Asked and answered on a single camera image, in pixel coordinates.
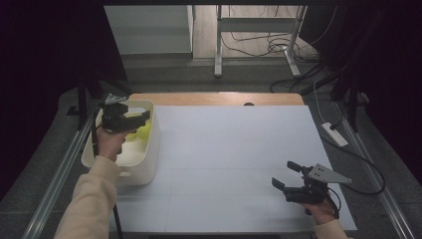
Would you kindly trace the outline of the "white plastic bin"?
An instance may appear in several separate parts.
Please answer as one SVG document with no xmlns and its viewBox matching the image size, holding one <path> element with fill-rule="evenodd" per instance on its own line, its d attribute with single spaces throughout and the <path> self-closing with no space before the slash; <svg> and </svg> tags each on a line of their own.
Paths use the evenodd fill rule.
<svg viewBox="0 0 422 239">
<path fill-rule="evenodd" d="M 143 185 L 149 183 L 155 174 L 155 165 L 159 152 L 159 124 L 154 111 L 154 103 L 151 101 L 125 101 L 131 117 L 133 114 L 150 111 L 151 132 L 148 140 L 136 137 L 133 140 L 125 140 L 121 152 L 117 156 L 116 164 L 121 168 L 121 173 L 116 181 L 118 186 Z M 96 117 L 95 126 L 103 124 L 103 109 Z"/>
</svg>

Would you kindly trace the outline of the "person's left hand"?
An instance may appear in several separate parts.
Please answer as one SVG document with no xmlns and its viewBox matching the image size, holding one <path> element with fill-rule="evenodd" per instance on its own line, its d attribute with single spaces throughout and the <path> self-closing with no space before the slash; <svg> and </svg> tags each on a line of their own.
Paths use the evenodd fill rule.
<svg viewBox="0 0 422 239">
<path fill-rule="evenodd" d="M 98 155 L 116 161 L 126 136 L 126 132 L 111 133 L 99 127 L 97 129 Z"/>
</svg>

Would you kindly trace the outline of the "person's right hand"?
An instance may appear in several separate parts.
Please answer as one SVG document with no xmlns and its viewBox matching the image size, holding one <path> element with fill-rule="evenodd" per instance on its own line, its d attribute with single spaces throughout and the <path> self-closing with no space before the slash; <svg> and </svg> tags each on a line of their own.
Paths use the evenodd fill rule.
<svg viewBox="0 0 422 239">
<path fill-rule="evenodd" d="M 316 225 L 335 220 L 334 210 L 326 199 L 319 204 L 302 203 L 302 206 L 311 213 Z"/>
</svg>

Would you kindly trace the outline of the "white power strip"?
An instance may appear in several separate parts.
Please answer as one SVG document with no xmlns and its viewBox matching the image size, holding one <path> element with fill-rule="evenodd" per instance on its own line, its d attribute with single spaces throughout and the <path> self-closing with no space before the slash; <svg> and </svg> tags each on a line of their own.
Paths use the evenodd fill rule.
<svg viewBox="0 0 422 239">
<path fill-rule="evenodd" d="M 331 125 L 330 122 L 325 122 L 321 125 L 321 127 L 337 146 L 339 147 L 347 146 L 348 141 L 338 132 L 337 129 L 335 130 L 329 129 L 330 125 Z"/>
</svg>

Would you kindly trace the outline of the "wooden table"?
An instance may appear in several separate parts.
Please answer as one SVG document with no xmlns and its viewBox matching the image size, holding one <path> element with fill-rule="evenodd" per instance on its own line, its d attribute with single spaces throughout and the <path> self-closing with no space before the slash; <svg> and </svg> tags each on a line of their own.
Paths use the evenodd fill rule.
<svg viewBox="0 0 422 239">
<path fill-rule="evenodd" d="M 133 94 L 132 101 L 149 100 L 157 106 L 303 106 L 299 94 L 267 93 L 144 93 Z"/>
</svg>

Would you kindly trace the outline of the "white table mat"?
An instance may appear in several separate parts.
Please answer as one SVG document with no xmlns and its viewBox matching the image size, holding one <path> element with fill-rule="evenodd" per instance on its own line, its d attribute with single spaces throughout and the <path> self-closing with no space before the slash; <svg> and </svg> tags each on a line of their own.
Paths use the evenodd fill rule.
<svg viewBox="0 0 422 239">
<path fill-rule="evenodd" d="M 299 165 L 329 166 L 306 106 L 156 108 L 156 171 L 143 186 L 118 191 L 126 232 L 279 234 L 306 232 L 313 220 L 272 181 L 300 187 Z"/>
</svg>

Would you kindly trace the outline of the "white metal desk frame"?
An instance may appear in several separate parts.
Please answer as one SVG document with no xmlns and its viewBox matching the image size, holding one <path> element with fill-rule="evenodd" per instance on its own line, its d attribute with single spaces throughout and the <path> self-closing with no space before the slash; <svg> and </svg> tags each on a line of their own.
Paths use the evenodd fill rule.
<svg viewBox="0 0 422 239">
<path fill-rule="evenodd" d="M 248 17 L 223 17 L 222 6 L 217 6 L 217 38 L 215 50 L 214 75 L 219 78 L 222 76 L 222 33 L 223 32 L 241 32 L 241 33 L 288 33 L 291 35 L 289 45 L 283 49 L 286 61 L 292 75 L 296 78 L 301 75 L 293 50 L 296 39 L 299 35 L 303 18 L 306 12 L 306 6 L 299 6 L 295 18 L 248 18 Z"/>
</svg>

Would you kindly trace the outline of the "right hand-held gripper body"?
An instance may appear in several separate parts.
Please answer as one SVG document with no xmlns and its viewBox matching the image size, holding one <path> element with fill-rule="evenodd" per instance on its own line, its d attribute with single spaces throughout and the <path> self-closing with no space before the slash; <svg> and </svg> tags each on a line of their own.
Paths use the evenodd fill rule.
<svg viewBox="0 0 422 239">
<path fill-rule="evenodd" d="M 328 196 L 330 183 L 349 184 L 352 180 L 321 164 L 306 167 L 303 175 L 302 187 L 285 187 L 283 193 L 289 202 L 319 204 Z"/>
</svg>

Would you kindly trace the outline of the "black stand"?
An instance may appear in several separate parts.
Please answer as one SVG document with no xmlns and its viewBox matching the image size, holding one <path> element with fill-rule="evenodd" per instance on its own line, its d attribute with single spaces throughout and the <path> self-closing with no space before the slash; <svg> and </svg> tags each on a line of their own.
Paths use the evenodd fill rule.
<svg viewBox="0 0 422 239">
<path fill-rule="evenodd" d="M 68 110 L 69 116 L 79 117 L 78 129 L 81 129 L 86 124 L 90 116 L 88 113 L 88 97 L 91 97 L 92 101 L 101 105 L 110 94 L 109 90 L 103 88 L 103 83 L 115 90 L 117 96 L 128 98 L 132 94 L 132 90 L 120 82 L 118 78 L 112 78 L 100 70 L 94 70 L 86 76 L 81 75 L 77 84 L 78 105 L 70 107 Z"/>
<path fill-rule="evenodd" d="M 347 97 L 345 103 L 347 109 L 347 121 L 354 132 L 358 132 L 356 114 L 357 108 L 364 106 L 358 101 L 359 80 L 355 73 L 348 67 L 342 67 L 336 74 L 337 82 L 330 93 L 333 101 L 337 102 Z"/>
</svg>

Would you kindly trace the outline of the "metal floor rail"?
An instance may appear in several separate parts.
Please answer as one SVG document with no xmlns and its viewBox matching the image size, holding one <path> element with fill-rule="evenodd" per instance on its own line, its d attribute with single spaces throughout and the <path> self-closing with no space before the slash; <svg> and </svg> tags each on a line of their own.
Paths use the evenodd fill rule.
<svg viewBox="0 0 422 239">
<path fill-rule="evenodd" d="M 80 154 L 80 150 L 85 144 L 88 134 L 91 132 L 91 127 L 97 116 L 97 108 L 90 107 L 88 116 L 80 129 L 77 130 L 73 137 L 70 146 L 68 147 L 64 157 L 52 177 L 39 205 L 37 206 L 33 217 L 31 218 L 27 228 L 21 239 L 39 239 L 48 218 L 59 198 L 61 190 L 68 178 L 68 175 L 75 163 L 75 160 Z"/>
<path fill-rule="evenodd" d="M 356 153 L 362 156 L 364 159 L 367 159 L 369 162 L 374 163 L 372 156 L 364 145 L 360 135 L 354 131 L 352 126 L 348 123 L 346 119 L 346 113 L 342 110 L 337 103 L 332 103 L 335 109 L 340 114 L 341 120 L 340 125 L 342 126 L 344 132 L 347 135 L 349 143 L 353 146 Z M 369 177 L 372 185 L 376 189 L 381 188 L 381 176 L 376 170 L 370 166 L 365 165 L 365 171 Z M 397 200 L 393 197 L 392 192 L 387 186 L 384 187 L 384 190 L 378 195 L 378 198 L 383 205 L 395 231 L 397 232 L 400 239 L 415 239 L 415 235 L 411 230 L 410 224 L 406 219 L 403 211 L 401 210 Z"/>
</svg>

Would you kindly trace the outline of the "dark curtain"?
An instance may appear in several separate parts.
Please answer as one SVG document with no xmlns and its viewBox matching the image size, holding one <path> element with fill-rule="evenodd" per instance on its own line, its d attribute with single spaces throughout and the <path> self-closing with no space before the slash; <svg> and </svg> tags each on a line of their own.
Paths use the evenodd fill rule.
<svg viewBox="0 0 422 239">
<path fill-rule="evenodd" d="M 357 50 L 380 8 L 352 75 L 368 96 L 366 113 L 422 184 L 422 0 L 351 0 L 344 6 L 310 6 L 300 38 L 326 64 L 340 68 Z"/>
<path fill-rule="evenodd" d="M 0 200 L 26 167 L 62 93 L 126 73 L 106 0 L 0 0 Z"/>
</svg>

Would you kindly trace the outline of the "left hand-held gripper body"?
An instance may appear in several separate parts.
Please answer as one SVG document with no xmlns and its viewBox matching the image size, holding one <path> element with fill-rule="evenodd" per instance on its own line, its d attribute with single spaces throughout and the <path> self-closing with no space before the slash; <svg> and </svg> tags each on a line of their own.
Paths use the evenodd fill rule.
<svg viewBox="0 0 422 239">
<path fill-rule="evenodd" d="M 105 130 L 124 132 L 130 129 L 137 129 L 141 126 L 141 123 L 136 123 L 130 117 L 120 114 L 117 111 L 116 105 L 124 104 L 125 101 L 125 97 L 118 97 L 112 94 L 109 94 L 105 98 L 102 115 L 103 128 Z"/>
</svg>

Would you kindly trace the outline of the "white cabinet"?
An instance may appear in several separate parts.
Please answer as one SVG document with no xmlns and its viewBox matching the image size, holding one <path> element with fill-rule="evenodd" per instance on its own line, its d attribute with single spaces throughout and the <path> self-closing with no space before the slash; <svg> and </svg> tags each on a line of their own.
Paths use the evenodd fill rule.
<svg viewBox="0 0 422 239">
<path fill-rule="evenodd" d="M 122 55 L 191 54 L 192 5 L 105 6 Z"/>
</svg>

